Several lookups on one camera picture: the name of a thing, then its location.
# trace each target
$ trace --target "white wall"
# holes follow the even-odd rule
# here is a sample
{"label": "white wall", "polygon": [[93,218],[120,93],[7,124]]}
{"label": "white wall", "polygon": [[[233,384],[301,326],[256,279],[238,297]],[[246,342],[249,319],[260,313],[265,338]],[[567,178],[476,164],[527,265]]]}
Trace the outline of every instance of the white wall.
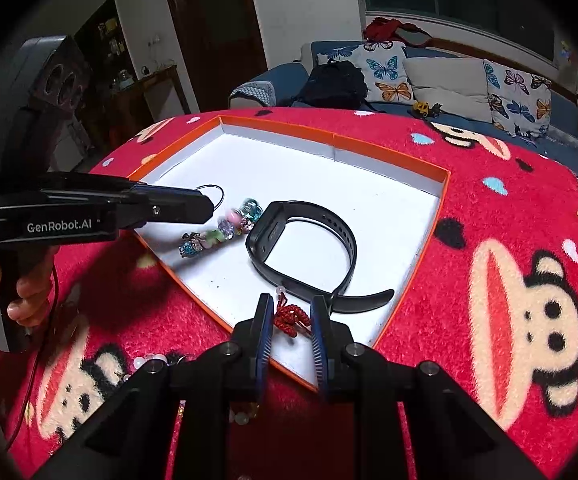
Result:
{"label": "white wall", "polygon": [[[192,112],[199,111],[167,0],[115,0],[115,5],[138,77],[142,77],[143,65],[153,72],[157,64],[175,63],[189,108]],[[160,42],[149,47],[149,41],[156,35]],[[146,99],[155,121],[184,114],[171,84],[149,89]]]}
{"label": "white wall", "polygon": [[358,0],[254,0],[269,68],[316,40],[360,40]]}
{"label": "white wall", "polygon": [[[106,0],[45,0],[14,30],[0,53],[0,77],[8,61],[16,50],[29,38],[53,34],[75,34],[83,23]],[[197,111],[197,102],[182,53],[173,27],[167,0],[116,0],[122,30],[136,73],[140,76],[140,67],[147,65],[155,68],[149,59],[147,41],[159,35],[161,42],[157,61],[172,59],[178,66],[178,75],[192,111]],[[155,120],[182,114],[182,108],[170,88],[160,96],[148,96]]]}

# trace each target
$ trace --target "red cloth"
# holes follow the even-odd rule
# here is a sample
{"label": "red cloth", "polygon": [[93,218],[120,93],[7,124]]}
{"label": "red cloth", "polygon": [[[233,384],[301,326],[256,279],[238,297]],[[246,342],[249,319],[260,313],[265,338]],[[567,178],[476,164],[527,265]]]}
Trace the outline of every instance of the red cloth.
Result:
{"label": "red cloth", "polygon": [[375,42],[397,40],[402,41],[409,46],[419,47],[424,47],[429,43],[429,41],[431,41],[431,36],[428,35],[428,40],[425,40],[422,43],[413,44],[411,41],[408,41],[406,38],[403,38],[398,34],[397,30],[399,28],[412,32],[422,32],[423,34],[428,35],[424,30],[413,23],[402,23],[400,20],[396,20],[395,18],[388,20],[387,18],[377,17],[367,25],[367,28],[365,28],[365,40]]}
{"label": "red cloth", "polygon": [[[128,141],[95,172],[127,175],[215,115],[193,123],[189,116],[176,118],[143,144]],[[275,108],[265,120],[333,131],[450,171],[442,221],[377,349],[407,365],[437,361],[488,404],[509,436],[553,477],[578,443],[578,182],[572,173],[482,136],[458,147],[448,134],[412,118]],[[568,244],[563,249],[568,239],[575,252]],[[78,305],[79,325],[69,339],[73,326],[67,328],[69,316],[62,316],[50,342],[54,357],[40,366],[28,422],[11,449],[25,475],[58,448],[61,433],[68,436],[112,394],[118,378],[133,370],[134,357],[199,354],[226,340],[227,333],[145,254],[130,234],[58,254],[61,301],[67,299],[66,312]],[[0,365],[7,435],[28,381],[12,390],[10,373],[28,375],[31,357],[8,357]],[[351,479],[352,454],[340,452],[351,439],[350,406],[325,406],[273,370],[258,418],[231,425],[228,478]],[[279,467],[287,463],[287,443],[304,450]]]}

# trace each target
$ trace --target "fitness tracker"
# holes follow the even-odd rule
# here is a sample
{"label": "fitness tracker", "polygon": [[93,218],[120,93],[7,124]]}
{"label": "fitness tracker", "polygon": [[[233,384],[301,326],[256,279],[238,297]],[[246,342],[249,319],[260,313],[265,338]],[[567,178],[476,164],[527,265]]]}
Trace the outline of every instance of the fitness tracker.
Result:
{"label": "fitness tracker", "polygon": [[[269,267],[265,261],[285,226],[292,221],[315,223],[333,232],[342,242],[349,254],[349,270],[344,279],[332,292],[325,292],[307,283],[300,282]],[[324,296],[329,313],[356,314],[368,312],[383,306],[393,298],[393,289],[383,290],[369,296],[341,296],[354,274],[357,257],[357,245],[354,234],[347,223],[328,209],[310,202],[272,202],[256,222],[247,236],[245,243],[253,266],[268,282],[275,286],[282,285],[287,292],[304,301],[311,301],[314,296]]]}

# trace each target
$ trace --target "red keychain tassel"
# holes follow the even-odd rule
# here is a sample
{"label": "red keychain tassel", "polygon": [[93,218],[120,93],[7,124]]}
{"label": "red keychain tassel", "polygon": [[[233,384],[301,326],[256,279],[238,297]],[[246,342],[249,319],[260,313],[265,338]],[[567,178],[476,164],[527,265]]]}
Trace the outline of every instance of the red keychain tassel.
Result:
{"label": "red keychain tassel", "polygon": [[299,306],[287,304],[288,300],[283,291],[278,295],[278,304],[275,308],[274,326],[282,330],[289,337],[296,337],[298,330],[296,325],[309,332],[308,326],[311,326],[311,320],[307,313]]}

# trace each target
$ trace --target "sofa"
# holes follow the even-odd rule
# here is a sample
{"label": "sofa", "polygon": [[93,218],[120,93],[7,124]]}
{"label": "sofa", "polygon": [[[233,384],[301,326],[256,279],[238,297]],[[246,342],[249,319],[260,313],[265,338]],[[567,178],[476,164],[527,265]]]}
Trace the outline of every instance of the sofa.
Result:
{"label": "sofa", "polygon": [[[318,62],[318,54],[325,54],[333,49],[347,46],[355,47],[362,43],[361,41],[313,41],[306,43],[301,48],[299,60],[276,66],[248,82],[248,84],[254,84],[253,92],[250,92],[249,95],[240,91],[241,87],[234,90],[230,97],[229,108],[260,108],[265,105],[309,107],[309,105],[300,102],[292,102],[292,98],[307,81],[309,73]],[[407,46],[404,50],[407,59],[461,57],[432,48]],[[578,175],[578,107],[554,90],[550,92],[552,111],[549,128],[545,136],[531,141],[520,136],[513,137],[498,129],[491,121],[472,120],[449,113],[441,113],[434,121],[522,146],[527,150],[560,162]],[[372,105],[380,112],[401,116],[408,114],[411,108],[410,104],[372,103]]]}

